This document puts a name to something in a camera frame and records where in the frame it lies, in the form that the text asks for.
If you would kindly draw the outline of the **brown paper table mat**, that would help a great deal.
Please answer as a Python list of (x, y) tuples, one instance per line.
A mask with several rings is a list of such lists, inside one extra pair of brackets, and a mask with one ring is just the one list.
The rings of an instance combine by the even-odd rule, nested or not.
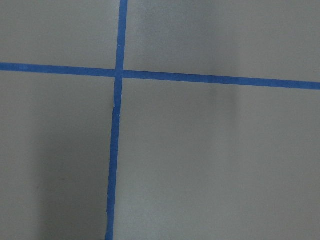
[(3, 240), (317, 240), (317, 0), (3, 0)]

